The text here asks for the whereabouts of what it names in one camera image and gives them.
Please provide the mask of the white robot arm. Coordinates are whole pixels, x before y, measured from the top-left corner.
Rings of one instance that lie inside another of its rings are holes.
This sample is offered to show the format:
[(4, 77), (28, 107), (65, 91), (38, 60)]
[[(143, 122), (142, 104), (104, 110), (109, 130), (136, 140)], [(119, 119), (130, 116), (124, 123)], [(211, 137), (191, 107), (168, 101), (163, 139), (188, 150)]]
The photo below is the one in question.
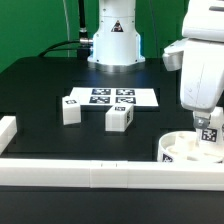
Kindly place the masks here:
[[(99, 0), (90, 67), (123, 72), (145, 62), (135, 5), (136, 0)], [(205, 129), (224, 92), (224, 0), (190, 0), (182, 36), (164, 49), (163, 62), (167, 70), (181, 72), (181, 105), (193, 112), (194, 127)]]

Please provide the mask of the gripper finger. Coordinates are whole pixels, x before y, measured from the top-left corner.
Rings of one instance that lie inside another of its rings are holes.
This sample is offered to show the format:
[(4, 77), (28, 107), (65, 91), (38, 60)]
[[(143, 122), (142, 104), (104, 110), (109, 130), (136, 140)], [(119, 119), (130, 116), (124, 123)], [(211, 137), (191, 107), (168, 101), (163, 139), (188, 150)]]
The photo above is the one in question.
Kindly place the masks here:
[(204, 112), (193, 112), (193, 125), (196, 129), (206, 129), (210, 125), (211, 115)]

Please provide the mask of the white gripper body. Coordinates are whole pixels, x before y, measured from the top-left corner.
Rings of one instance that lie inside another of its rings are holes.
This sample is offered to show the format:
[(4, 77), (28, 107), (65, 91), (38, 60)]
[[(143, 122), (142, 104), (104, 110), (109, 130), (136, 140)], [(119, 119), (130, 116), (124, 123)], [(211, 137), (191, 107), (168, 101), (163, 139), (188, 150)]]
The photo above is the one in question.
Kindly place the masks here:
[(163, 61), (168, 71), (181, 70), (182, 107), (211, 113), (224, 91), (224, 43), (177, 40), (164, 49)]

